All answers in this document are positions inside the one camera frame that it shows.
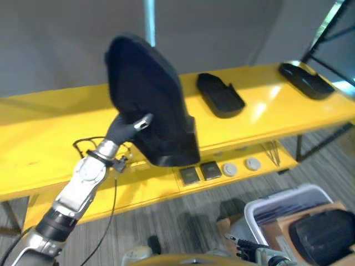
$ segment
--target round gray button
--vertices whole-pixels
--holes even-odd
[[[223,173],[226,176],[235,176],[238,172],[237,167],[234,163],[228,162],[223,165]]]
[[[261,168],[261,163],[257,158],[249,158],[245,161],[245,166],[251,171],[257,171]]]

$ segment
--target black wire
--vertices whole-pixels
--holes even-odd
[[[113,213],[115,211],[115,206],[116,206],[116,196],[117,196],[117,176],[115,176],[115,196],[114,196],[114,199],[113,199],[113,206],[112,206],[112,211],[111,211],[111,215],[110,215],[110,220],[109,220],[109,223],[107,224],[107,227],[106,227],[106,230],[104,232],[104,234],[102,235],[98,245],[96,246],[96,248],[91,252],[91,254],[86,258],[86,260],[84,260],[84,262],[80,265],[80,266],[83,266],[86,262],[88,262],[88,260],[95,254],[95,252],[99,249],[102,241],[104,240],[109,228],[110,228],[110,225],[111,225],[111,222],[112,222],[112,219],[113,219]]]
[[[1,259],[1,262],[0,262],[0,266],[4,266],[5,265],[5,261],[6,259],[9,257],[11,251],[13,250],[13,248],[18,244],[18,242],[20,242],[21,238],[23,238],[23,236],[25,234],[28,233],[28,231],[30,231],[32,229],[32,227],[26,229],[25,231],[23,231],[16,239],[15,241],[10,245],[10,247],[6,250],[4,256],[2,257]]]
[[[79,149],[79,147],[78,147],[78,144],[79,144],[80,142],[83,142],[83,141],[90,141],[91,143],[94,144],[95,149],[97,149],[97,145],[96,145],[95,141],[93,141],[93,140],[94,140],[94,139],[104,139],[104,138],[105,138],[105,137],[97,136],[97,137],[86,137],[86,138],[83,138],[83,139],[75,140],[75,141],[73,142],[73,147],[78,151],[79,156],[80,156],[80,158],[82,159],[82,158],[84,158],[84,154],[83,154],[83,152],[82,152],[82,151]],[[128,152],[131,154],[131,149],[130,149],[130,147],[127,147],[127,146],[124,145],[124,144],[121,144],[121,145],[124,146],[124,147],[128,150]]]

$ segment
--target black foam insert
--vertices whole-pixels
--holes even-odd
[[[151,125],[133,144],[157,166],[187,166],[200,161],[195,120],[187,113],[173,67],[145,40],[116,37],[105,55],[110,97],[128,123],[151,113]]]

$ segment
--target yellow shelf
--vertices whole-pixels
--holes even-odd
[[[286,168],[293,168],[297,165],[297,162],[279,142],[277,142],[277,148],[281,160],[279,167],[270,160],[261,145],[253,145],[243,151],[232,150],[222,152],[205,158],[203,162],[216,161],[220,169],[227,162],[234,163],[238,168],[238,173],[235,177],[222,175],[214,180],[204,181],[202,173],[198,165],[196,165],[200,182],[187,186],[184,186],[177,168],[151,166],[145,170],[133,169],[129,171],[128,169],[127,172],[118,177],[115,213],[125,212],[152,203],[206,190],[214,186],[225,185]],[[245,167],[244,162],[250,157],[255,157],[261,162],[262,166],[260,170],[250,171]],[[102,184],[94,202],[79,223],[89,222],[110,215],[114,197],[114,174],[114,172],[111,173],[108,179]],[[46,211],[49,210],[61,189],[61,187],[58,187],[43,192],[40,195],[30,197],[24,229],[39,222]]]
[[[196,88],[197,73],[180,76],[187,109],[195,117],[202,158],[355,119],[354,101],[338,92],[321,101],[309,99],[277,67],[210,72],[226,84],[233,83],[246,102],[245,109],[229,119],[216,117],[203,101]],[[0,171],[4,177],[0,201],[4,201],[68,182],[79,160],[72,143],[105,135],[117,111],[107,85],[97,85],[1,98],[0,113]],[[133,153],[134,167],[150,167],[135,148]]]

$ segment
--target robotic arm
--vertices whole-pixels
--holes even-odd
[[[78,162],[72,179],[55,199],[51,209],[6,254],[0,266],[53,265],[75,225],[92,203],[98,187],[106,179],[109,167],[123,171],[127,159],[115,158],[119,146],[148,127],[152,119],[153,115],[147,114],[137,122],[126,125],[118,115],[97,149],[88,151],[88,156]]]

